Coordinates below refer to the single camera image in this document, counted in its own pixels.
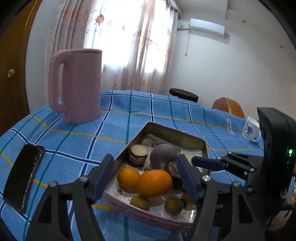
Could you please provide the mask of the person's right hand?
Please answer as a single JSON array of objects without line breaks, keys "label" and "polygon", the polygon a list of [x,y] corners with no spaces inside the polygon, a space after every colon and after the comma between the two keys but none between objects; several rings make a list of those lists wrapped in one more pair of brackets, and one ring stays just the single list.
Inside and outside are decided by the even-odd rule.
[{"label": "person's right hand", "polygon": [[276,232],[283,228],[290,229],[292,227],[295,227],[295,211],[294,210],[289,211],[283,217],[273,218],[267,230],[270,232]]}]

